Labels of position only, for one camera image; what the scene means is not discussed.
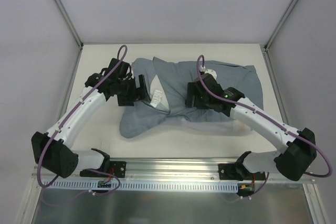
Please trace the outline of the blue beige striped pillowcase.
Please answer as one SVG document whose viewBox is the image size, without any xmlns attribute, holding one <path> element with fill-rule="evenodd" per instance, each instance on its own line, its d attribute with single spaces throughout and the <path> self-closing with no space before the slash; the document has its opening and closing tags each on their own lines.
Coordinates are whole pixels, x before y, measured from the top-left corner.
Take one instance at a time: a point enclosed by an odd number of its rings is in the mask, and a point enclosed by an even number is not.
<svg viewBox="0 0 336 224">
<path fill-rule="evenodd" d="M 256 68 L 220 61 L 205 62 L 204 82 L 215 95 L 236 97 L 238 91 L 259 108 L 263 108 L 263 91 Z M 161 124 L 188 126 L 203 131 L 231 135 L 236 123 L 229 117 L 225 104 L 211 96 L 198 81 L 195 61 L 166 62 L 138 58 L 132 72 L 142 75 L 148 98 L 124 109 L 119 131 L 125 138 L 137 137 Z"/>
</svg>

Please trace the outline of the white pillow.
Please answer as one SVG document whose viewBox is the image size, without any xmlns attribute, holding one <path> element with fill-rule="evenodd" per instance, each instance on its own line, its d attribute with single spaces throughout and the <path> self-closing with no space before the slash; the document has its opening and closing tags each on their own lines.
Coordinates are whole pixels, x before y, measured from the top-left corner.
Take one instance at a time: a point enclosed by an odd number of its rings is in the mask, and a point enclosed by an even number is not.
<svg viewBox="0 0 336 224">
<path fill-rule="evenodd" d="M 170 112 L 165 91 L 157 75 L 155 75 L 150 84 L 150 98 L 150 106 L 160 111 Z"/>
</svg>

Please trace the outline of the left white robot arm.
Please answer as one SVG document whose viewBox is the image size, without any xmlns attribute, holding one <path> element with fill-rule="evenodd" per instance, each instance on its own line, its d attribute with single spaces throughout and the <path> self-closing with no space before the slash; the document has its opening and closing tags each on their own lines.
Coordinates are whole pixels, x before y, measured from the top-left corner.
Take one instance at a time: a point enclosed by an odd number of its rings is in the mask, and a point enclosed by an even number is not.
<svg viewBox="0 0 336 224">
<path fill-rule="evenodd" d="M 36 132 L 32 139 L 34 159 L 59 177 L 67 178 L 74 171 L 94 172 L 103 177 L 110 170 L 110 156 L 96 148 L 73 151 L 71 148 L 93 114 L 111 98 L 118 106 L 134 106 L 138 101 L 150 100 L 143 74 L 135 77 L 129 63 L 113 58 L 107 68 L 93 73 L 71 109 L 46 133 Z"/>
</svg>

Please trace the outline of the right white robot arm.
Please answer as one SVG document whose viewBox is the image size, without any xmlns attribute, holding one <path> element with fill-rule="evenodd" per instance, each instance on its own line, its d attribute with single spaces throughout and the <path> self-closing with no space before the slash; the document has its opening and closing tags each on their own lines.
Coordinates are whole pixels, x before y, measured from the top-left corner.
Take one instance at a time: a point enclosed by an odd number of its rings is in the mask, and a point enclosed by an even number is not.
<svg viewBox="0 0 336 224">
<path fill-rule="evenodd" d="M 224 174 L 231 179 L 244 180 L 253 174 L 270 172 L 298 181 L 317 156 L 313 147 L 315 135 L 310 129 L 300 131 L 264 114 L 237 89 L 222 89 L 209 73 L 188 83 L 185 105 L 188 108 L 213 110 L 238 120 L 276 148 L 273 152 L 244 152 L 224 170 Z"/>
</svg>

